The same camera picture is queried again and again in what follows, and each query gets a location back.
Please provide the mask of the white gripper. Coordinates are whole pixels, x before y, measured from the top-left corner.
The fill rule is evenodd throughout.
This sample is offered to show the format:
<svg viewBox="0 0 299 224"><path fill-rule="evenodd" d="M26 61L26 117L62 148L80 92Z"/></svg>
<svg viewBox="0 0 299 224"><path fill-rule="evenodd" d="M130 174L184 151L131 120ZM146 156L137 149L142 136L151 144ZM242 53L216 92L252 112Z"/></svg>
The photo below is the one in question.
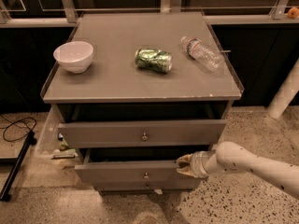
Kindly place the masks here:
<svg viewBox="0 0 299 224"><path fill-rule="evenodd" d="M178 166L188 166L177 168L177 172L182 175L198 178L205 178L211 175L216 168L216 156L214 151L199 151L193 154L186 154L176 160Z"/></svg>

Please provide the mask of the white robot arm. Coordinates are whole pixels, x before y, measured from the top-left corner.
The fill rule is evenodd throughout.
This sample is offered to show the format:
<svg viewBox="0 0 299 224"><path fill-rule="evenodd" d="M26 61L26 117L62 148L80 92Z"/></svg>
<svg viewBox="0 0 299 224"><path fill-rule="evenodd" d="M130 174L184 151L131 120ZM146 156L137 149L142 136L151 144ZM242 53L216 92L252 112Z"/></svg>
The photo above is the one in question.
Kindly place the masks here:
<svg viewBox="0 0 299 224"><path fill-rule="evenodd" d="M294 66L267 108L251 110L236 107L231 111L231 130L268 153L284 154L282 142L275 135L285 136L287 130L298 130L299 109L292 104L298 94L298 67ZM206 181L217 175L232 176L249 173L269 185L299 199L299 166L296 163L272 160L244 148L243 144L221 142L210 151L200 151L177 159L178 172L187 177Z"/></svg>

